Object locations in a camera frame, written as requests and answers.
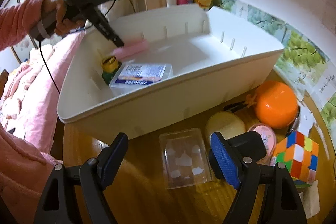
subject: colorful puzzle cube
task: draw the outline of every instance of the colorful puzzle cube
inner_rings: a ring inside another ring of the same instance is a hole
[[[312,139],[294,131],[279,142],[271,159],[271,166],[283,162],[297,188],[313,185],[315,180],[319,145]]]

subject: wooden desk surface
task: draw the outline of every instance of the wooden desk surface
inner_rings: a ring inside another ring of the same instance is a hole
[[[224,105],[244,100],[245,95],[232,99],[196,116],[143,135],[129,141],[126,157],[111,186],[104,194],[119,224],[157,223],[222,223],[229,210],[236,191],[224,181],[213,182],[178,189],[165,189],[162,158],[159,145],[161,133],[200,128],[204,132],[208,118],[220,111]],[[316,173],[320,197],[320,212],[308,220],[309,224],[322,223],[336,202],[334,173],[335,152],[317,108],[309,97],[304,99],[320,125],[327,144],[330,159],[327,159],[321,138],[313,127],[310,138],[320,146]],[[258,123],[252,109],[236,113],[245,123],[246,129]],[[277,140],[284,138],[286,130],[276,131]],[[106,144],[84,134],[71,124],[66,124],[63,141],[65,166],[81,165],[87,159],[96,157]],[[264,186],[260,185],[249,223],[256,223],[263,200]],[[91,223],[84,206],[81,189],[76,186],[76,195],[84,224]]]

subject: orange ball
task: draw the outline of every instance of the orange ball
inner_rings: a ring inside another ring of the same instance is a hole
[[[261,123],[280,129],[295,119],[298,104],[294,92],[284,83],[266,81],[256,90],[254,111]]]

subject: white plastic bin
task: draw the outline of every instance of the white plastic bin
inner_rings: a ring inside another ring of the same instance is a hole
[[[126,61],[171,64],[173,75],[114,97],[100,62],[115,45],[97,30],[85,35],[65,77],[58,115],[108,144],[119,132],[135,138],[260,85],[283,51],[274,37],[217,7],[160,8],[111,25],[125,43],[145,38],[150,44]]]

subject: transparent plastic container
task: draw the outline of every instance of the transparent plastic container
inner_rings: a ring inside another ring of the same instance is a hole
[[[201,130],[159,136],[166,188],[179,188],[211,181]]]
[[[171,64],[125,63],[110,82],[114,96],[138,90],[171,76]]]

